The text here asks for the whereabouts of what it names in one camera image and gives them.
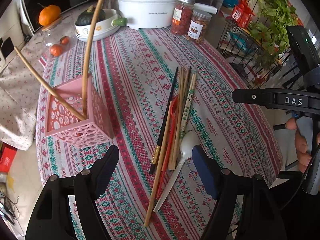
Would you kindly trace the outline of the right hand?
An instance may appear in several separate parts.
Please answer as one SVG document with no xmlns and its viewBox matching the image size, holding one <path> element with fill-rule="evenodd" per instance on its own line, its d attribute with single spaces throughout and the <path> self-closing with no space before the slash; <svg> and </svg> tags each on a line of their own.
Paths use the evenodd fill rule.
<svg viewBox="0 0 320 240">
<path fill-rule="evenodd" d="M 305 172 L 307 169 L 307 166 L 310 163 L 311 155 L 307 153 L 308 150 L 308 144 L 306 142 L 306 139 L 301 135 L 300 130 L 296 124 L 295 118 L 290 118 L 286 122 L 286 128 L 288 130 L 295 130 L 295 148 L 296 148 L 296 154 L 298 159 L 298 168 L 300 172 Z"/>
</svg>

